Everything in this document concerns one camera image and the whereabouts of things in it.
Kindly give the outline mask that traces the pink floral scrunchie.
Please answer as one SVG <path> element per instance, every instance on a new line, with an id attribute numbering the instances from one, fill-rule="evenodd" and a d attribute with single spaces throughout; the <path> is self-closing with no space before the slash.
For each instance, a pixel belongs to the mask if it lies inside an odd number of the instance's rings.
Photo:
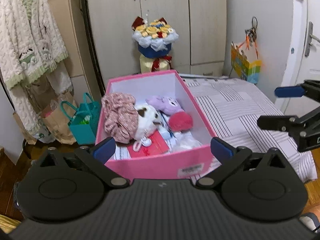
<path id="1" fill-rule="evenodd" d="M 136 99 L 131 94 L 105 94 L 101 100 L 105 114 L 104 131 L 116 142 L 128 144 L 135 136 L 138 127 L 138 112 L 135 109 Z"/>

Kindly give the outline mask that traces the white charm keychain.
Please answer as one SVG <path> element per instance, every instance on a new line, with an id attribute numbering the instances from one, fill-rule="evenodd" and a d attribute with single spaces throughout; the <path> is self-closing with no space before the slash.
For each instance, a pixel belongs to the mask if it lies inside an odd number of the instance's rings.
<path id="1" fill-rule="evenodd" d="M 151 139 L 144 136 L 142 137 L 142 139 L 135 141 L 132 148 L 134 152 L 139 152 L 142 146 L 150 147 L 151 144 L 152 144 Z"/>

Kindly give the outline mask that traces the red strawberry plush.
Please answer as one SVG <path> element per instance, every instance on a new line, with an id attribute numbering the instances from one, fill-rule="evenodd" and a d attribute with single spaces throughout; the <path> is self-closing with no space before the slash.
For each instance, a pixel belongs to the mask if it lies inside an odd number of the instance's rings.
<path id="1" fill-rule="evenodd" d="M 193 127 L 193 119 L 188 113 L 177 112 L 169 118 L 168 125 L 173 132 L 186 131 Z"/>

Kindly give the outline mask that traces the red envelope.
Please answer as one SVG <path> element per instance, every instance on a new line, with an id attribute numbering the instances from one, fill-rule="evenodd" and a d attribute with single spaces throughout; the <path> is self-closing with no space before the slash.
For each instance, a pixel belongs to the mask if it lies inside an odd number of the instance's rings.
<path id="1" fill-rule="evenodd" d="M 165 140 L 160 135 L 159 131 L 156 130 L 153 135 L 149 137 L 152 141 L 150 147 L 141 147 L 139 152 L 133 151 L 133 144 L 128 148 L 131 158 L 140 158 L 140 157 L 151 157 L 154 155 L 165 154 L 169 150 L 169 146 L 165 142 Z"/>

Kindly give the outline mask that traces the white panda plush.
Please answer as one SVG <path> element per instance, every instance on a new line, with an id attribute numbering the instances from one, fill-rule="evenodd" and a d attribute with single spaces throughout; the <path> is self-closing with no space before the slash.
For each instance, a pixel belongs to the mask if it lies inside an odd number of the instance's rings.
<path id="1" fill-rule="evenodd" d="M 138 112 L 138 126 L 133 138 L 137 141 L 144 136 L 148 138 L 153 135 L 157 130 L 157 125 L 161 122 L 161 116 L 154 107 L 147 103 L 137 105 L 135 109 Z"/>

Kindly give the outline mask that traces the blue wet wipes pack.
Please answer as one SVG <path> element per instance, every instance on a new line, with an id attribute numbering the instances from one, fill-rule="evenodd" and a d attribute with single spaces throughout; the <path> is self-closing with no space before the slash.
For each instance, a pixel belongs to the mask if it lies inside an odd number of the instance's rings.
<path id="1" fill-rule="evenodd" d="M 169 128 L 169 124 L 168 124 L 169 117 L 163 113 L 161 113 L 160 116 L 161 116 L 161 122 L 159 125 L 157 125 L 157 129 L 164 140 L 170 140 L 171 138 L 174 137 L 174 134 Z"/>

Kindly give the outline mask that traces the purple plush toy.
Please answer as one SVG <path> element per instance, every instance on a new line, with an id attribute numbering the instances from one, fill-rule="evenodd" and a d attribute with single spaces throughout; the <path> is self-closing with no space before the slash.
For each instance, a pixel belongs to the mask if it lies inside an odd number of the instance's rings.
<path id="1" fill-rule="evenodd" d="M 168 116 L 184 111 L 176 99 L 167 96 L 151 96 L 146 103 Z"/>

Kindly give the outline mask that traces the white paper sheet in box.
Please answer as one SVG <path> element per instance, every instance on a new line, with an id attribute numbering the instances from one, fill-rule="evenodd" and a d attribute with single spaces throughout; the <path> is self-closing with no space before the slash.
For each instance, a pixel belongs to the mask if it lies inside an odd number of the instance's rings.
<path id="1" fill-rule="evenodd" d="M 131 159 L 129 150 L 127 146 L 124 146 L 122 144 L 116 143 L 116 150 L 114 154 L 112 155 L 113 160 L 125 160 L 125 159 Z"/>

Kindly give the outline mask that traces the white door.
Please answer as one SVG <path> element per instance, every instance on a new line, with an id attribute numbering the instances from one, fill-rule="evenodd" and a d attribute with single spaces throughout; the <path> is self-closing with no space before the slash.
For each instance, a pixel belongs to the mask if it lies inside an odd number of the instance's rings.
<path id="1" fill-rule="evenodd" d="M 293 0 L 293 26 L 282 86 L 319 80 L 319 0 Z"/>

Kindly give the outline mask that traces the teal tote bag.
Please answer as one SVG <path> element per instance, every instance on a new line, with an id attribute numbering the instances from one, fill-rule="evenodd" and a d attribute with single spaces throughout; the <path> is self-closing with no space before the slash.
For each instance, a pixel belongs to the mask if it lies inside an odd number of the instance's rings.
<path id="1" fill-rule="evenodd" d="M 67 105 L 75 111 L 70 116 L 64 106 Z M 94 101 L 90 94 L 83 94 L 83 102 L 78 108 L 68 101 L 60 103 L 62 113 L 69 119 L 68 127 L 79 145 L 94 145 L 97 135 L 101 105 Z"/>

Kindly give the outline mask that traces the colourful paper gift bag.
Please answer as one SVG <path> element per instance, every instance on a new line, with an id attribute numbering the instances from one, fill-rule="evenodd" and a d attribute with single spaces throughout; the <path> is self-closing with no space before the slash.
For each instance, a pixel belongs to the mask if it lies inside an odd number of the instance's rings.
<path id="1" fill-rule="evenodd" d="M 240 79 L 257 84 L 262 60 L 257 44 L 249 36 L 242 43 L 231 43 L 231 66 Z"/>

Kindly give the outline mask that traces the striped white tablecloth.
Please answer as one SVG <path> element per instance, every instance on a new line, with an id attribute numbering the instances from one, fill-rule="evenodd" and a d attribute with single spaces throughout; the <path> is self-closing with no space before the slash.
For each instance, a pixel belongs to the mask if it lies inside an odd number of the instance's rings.
<path id="1" fill-rule="evenodd" d="M 303 182 L 317 179 L 310 151 L 299 153 L 296 143 L 285 132 L 263 131 L 257 126 L 260 116 L 282 113 L 254 84 L 240 79 L 185 78 L 183 81 L 222 140 L 254 152 L 276 147 Z"/>

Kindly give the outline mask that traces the brown paper bag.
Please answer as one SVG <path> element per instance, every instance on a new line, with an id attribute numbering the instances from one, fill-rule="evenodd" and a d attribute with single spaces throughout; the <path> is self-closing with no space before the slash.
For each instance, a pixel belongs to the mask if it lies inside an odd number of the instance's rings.
<path id="1" fill-rule="evenodd" d="M 20 132 L 28 144 L 35 145 L 38 141 L 48 144 L 54 140 L 68 145 L 72 145 L 76 142 L 76 139 L 68 127 L 69 119 L 61 111 L 60 103 L 62 101 L 67 101 L 74 107 L 77 106 L 76 101 L 73 98 L 73 93 L 70 92 L 66 92 L 57 99 L 53 99 L 53 109 L 51 108 L 51 105 L 48 105 L 41 113 L 41 118 L 44 122 L 46 130 L 44 133 L 39 134 L 39 139 L 36 139 L 35 136 L 32 136 L 29 132 L 27 132 L 20 120 L 20 117 L 16 113 L 13 114 L 13 118 L 19 126 Z"/>

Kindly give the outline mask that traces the black keys on hook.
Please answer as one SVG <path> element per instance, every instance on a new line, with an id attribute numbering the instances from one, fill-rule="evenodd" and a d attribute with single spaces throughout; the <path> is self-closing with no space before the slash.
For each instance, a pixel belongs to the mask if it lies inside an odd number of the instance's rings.
<path id="1" fill-rule="evenodd" d="M 255 16 L 253 16 L 251 20 L 251 27 L 245 30 L 246 38 L 250 44 L 256 42 L 257 40 L 257 28 L 258 20 Z"/>

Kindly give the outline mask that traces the pink cardboard box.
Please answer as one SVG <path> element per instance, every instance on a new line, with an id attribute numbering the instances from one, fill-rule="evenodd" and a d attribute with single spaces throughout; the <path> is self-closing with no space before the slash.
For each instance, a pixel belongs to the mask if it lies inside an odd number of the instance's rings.
<path id="1" fill-rule="evenodd" d="M 173 99 L 192 126 L 175 133 L 168 114 L 151 98 Z M 174 70 L 111 79 L 101 100 L 96 143 L 108 137 L 99 160 L 117 174 L 133 179 L 182 179 L 210 170 L 210 141 L 215 135 L 181 77 Z"/>

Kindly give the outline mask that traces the cream gift box red ribbon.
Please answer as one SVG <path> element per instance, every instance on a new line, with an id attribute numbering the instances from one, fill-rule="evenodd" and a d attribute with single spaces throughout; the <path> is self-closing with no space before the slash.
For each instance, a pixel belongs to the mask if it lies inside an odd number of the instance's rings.
<path id="1" fill-rule="evenodd" d="M 166 55 L 151 59 L 141 54 L 139 61 L 141 73 L 159 72 L 171 69 L 172 57 Z"/>

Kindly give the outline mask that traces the beige wardrobe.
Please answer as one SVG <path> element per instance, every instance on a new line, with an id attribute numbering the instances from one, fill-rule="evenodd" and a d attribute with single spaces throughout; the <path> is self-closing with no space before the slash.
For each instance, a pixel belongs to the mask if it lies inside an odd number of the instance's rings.
<path id="1" fill-rule="evenodd" d="M 226 0 L 87 0 L 101 77 L 142 71 L 140 59 L 171 57 L 180 73 L 220 76 Z"/>

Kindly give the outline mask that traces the cream knitted cardigan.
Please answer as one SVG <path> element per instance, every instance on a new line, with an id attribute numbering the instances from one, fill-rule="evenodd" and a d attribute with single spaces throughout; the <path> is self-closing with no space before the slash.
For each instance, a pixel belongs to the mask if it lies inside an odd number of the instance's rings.
<path id="1" fill-rule="evenodd" d="M 27 132 L 48 136 L 27 87 L 45 77 L 56 95 L 73 91 L 68 51 L 47 0 L 1 0 L 1 74 Z"/>

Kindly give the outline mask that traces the flower bouquet blue wrap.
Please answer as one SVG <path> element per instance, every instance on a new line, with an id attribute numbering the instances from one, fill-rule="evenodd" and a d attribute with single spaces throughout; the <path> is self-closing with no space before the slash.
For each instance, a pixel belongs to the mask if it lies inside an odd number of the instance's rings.
<path id="1" fill-rule="evenodd" d="M 151 59 L 168 55 L 172 44 L 179 39 L 176 30 L 164 18 L 149 23 L 147 19 L 137 17 L 131 28 L 138 51 Z"/>

